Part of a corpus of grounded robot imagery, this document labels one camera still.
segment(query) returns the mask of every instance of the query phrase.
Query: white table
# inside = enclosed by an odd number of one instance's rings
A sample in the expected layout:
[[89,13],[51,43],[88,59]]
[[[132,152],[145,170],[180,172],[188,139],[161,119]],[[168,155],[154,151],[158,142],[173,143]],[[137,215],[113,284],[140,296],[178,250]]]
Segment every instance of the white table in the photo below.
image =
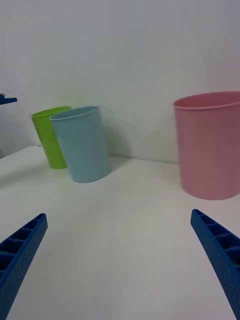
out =
[[240,196],[192,197],[175,164],[112,167],[79,184],[40,147],[0,160],[0,241],[41,212],[48,220],[8,320],[235,319],[190,217],[198,208],[239,236]]

